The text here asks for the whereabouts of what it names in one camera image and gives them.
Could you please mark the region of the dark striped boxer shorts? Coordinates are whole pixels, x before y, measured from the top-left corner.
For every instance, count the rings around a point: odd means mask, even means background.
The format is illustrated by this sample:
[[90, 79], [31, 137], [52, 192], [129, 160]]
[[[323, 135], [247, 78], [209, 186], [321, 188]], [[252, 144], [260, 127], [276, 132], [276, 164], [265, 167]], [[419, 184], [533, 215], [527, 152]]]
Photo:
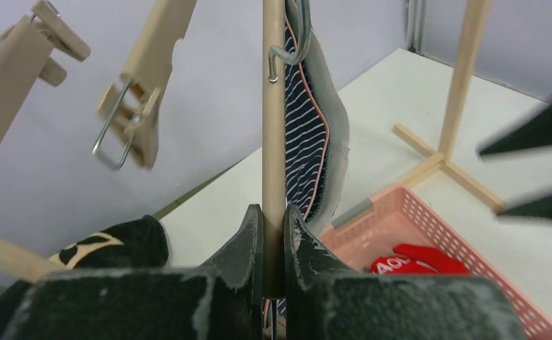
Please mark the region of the dark striped boxer shorts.
[[286, 201], [314, 235], [330, 223], [349, 163], [349, 119], [316, 35], [285, 66]]

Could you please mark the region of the wooden hanger holding striped boxers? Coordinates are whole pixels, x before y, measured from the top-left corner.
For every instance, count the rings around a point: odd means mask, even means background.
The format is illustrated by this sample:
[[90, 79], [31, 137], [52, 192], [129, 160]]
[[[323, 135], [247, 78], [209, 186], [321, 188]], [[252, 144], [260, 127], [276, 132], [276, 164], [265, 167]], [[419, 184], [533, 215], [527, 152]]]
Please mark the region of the wooden hanger holding striped boxers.
[[266, 0], [263, 11], [262, 201], [264, 218], [264, 297], [285, 295], [283, 230], [285, 185], [285, 64], [297, 60], [284, 47], [285, 2]]

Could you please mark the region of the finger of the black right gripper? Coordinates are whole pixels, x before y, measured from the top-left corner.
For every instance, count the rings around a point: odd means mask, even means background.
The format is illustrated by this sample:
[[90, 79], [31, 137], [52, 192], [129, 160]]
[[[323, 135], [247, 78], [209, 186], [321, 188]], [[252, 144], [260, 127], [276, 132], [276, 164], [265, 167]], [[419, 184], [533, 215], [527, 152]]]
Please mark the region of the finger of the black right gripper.
[[552, 193], [513, 203], [496, 212], [498, 217], [536, 217], [552, 220]]
[[552, 146], [552, 102], [532, 118], [478, 149], [478, 155], [519, 152]]

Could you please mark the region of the red printed underwear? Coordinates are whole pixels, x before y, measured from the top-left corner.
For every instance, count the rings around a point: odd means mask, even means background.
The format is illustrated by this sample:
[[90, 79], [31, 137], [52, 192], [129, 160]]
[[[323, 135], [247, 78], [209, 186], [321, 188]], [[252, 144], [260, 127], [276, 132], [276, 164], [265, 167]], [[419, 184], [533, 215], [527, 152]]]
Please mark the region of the red printed underwear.
[[368, 267], [368, 271], [380, 275], [470, 273], [460, 261], [447, 256], [438, 248], [411, 244], [393, 247], [393, 255], [378, 257]]

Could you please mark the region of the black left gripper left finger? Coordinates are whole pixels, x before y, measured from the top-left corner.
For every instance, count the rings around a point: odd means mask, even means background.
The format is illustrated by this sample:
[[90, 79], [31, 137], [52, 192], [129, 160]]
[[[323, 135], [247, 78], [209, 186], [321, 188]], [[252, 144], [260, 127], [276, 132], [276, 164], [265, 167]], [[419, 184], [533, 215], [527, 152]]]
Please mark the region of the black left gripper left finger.
[[247, 207], [240, 228], [201, 268], [215, 274], [215, 296], [260, 305], [263, 300], [264, 233], [258, 204]]

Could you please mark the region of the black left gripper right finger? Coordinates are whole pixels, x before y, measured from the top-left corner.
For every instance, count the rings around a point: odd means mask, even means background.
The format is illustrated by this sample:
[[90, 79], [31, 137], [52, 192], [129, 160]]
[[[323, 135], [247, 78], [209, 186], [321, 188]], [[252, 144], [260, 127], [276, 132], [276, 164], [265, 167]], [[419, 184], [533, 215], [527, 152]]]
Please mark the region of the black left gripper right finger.
[[354, 272], [308, 229], [296, 205], [286, 208], [283, 247], [288, 310], [299, 309], [305, 304], [307, 291], [317, 278]]

